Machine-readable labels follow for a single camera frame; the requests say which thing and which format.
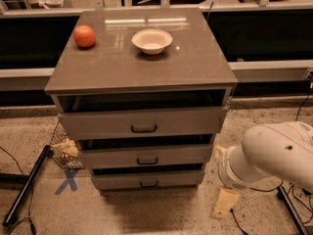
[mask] wire mesh basket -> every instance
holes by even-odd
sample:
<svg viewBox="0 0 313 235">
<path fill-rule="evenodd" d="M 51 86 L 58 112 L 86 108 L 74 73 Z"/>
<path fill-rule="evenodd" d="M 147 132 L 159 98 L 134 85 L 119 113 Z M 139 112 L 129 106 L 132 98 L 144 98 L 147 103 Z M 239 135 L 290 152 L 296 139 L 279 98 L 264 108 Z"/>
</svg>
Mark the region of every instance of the wire mesh basket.
<svg viewBox="0 0 313 235">
<path fill-rule="evenodd" d="M 70 156 L 64 152 L 62 149 L 53 148 L 54 145 L 64 143 L 67 139 L 67 134 L 63 129 L 62 125 L 58 122 L 56 128 L 54 130 L 50 148 L 53 151 L 53 160 L 59 165 L 61 168 L 69 168 L 69 169 L 79 169 L 83 168 L 83 165 L 79 159 L 79 157 Z"/>
</svg>

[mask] white bowl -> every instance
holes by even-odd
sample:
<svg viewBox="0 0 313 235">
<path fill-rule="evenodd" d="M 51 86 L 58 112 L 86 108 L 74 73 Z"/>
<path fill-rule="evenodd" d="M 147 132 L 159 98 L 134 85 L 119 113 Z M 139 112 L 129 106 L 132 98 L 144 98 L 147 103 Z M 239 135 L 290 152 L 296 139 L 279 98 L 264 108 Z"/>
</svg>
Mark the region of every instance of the white bowl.
<svg viewBox="0 0 313 235">
<path fill-rule="evenodd" d="M 160 29 L 144 29 L 134 34 L 132 43 L 148 55 L 156 55 L 171 44 L 172 36 Z"/>
</svg>

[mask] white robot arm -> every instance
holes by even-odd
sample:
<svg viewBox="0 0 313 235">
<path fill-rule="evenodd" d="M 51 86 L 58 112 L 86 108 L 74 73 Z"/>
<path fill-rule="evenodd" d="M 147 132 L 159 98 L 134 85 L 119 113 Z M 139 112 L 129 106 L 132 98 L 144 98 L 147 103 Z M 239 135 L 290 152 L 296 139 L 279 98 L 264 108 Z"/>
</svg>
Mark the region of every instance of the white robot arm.
<svg viewBox="0 0 313 235">
<path fill-rule="evenodd" d="M 277 176 L 313 193 L 313 127 L 299 121 L 257 125 L 242 145 L 221 156 L 224 185 L 245 189 L 260 179 Z"/>
</svg>

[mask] black handle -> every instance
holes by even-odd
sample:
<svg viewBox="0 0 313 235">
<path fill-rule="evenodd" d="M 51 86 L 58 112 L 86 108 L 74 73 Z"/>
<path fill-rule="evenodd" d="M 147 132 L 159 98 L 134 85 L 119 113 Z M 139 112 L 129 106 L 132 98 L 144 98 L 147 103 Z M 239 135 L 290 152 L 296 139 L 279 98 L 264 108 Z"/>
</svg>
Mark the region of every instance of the black handle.
<svg viewBox="0 0 313 235">
<path fill-rule="evenodd" d="M 155 158 L 155 160 L 153 162 L 140 162 L 139 159 L 137 159 L 137 164 L 138 165 L 156 165 L 157 164 L 157 157 Z"/>
<path fill-rule="evenodd" d="M 153 185 L 143 185 L 142 182 L 140 182 L 140 187 L 141 188 L 155 188 L 158 186 L 158 182 L 156 181 L 156 184 L 153 184 Z"/>
<path fill-rule="evenodd" d="M 157 131 L 157 125 L 155 124 L 152 128 L 131 125 L 131 131 L 133 133 L 152 133 Z"/>
</svg>

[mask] orange ball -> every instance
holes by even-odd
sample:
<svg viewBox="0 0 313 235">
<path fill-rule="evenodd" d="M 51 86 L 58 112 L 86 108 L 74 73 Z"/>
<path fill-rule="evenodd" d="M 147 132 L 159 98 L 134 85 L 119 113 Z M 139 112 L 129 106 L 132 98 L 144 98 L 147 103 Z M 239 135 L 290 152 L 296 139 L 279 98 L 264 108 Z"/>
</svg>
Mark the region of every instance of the orange ball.
<svg viewBox="0 0 313 235">
<path fill-rule="evenodd" d="M 73 38 L 76 44 L 83 48 L 91 47 L 96 42 L 95 31 L 86 24 L 81 24 L 74 29 Z"/>
</svg>

